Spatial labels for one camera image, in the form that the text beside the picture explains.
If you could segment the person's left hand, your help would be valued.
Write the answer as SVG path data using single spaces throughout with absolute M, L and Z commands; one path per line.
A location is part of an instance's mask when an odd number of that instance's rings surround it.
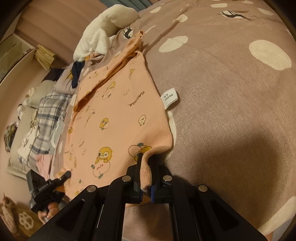
M 57 202 L 49 203 L 47 209 L 48 211 L 38 211 L 38 218 L 43 224 L 45 224 L 60 211 L 60 207 Z

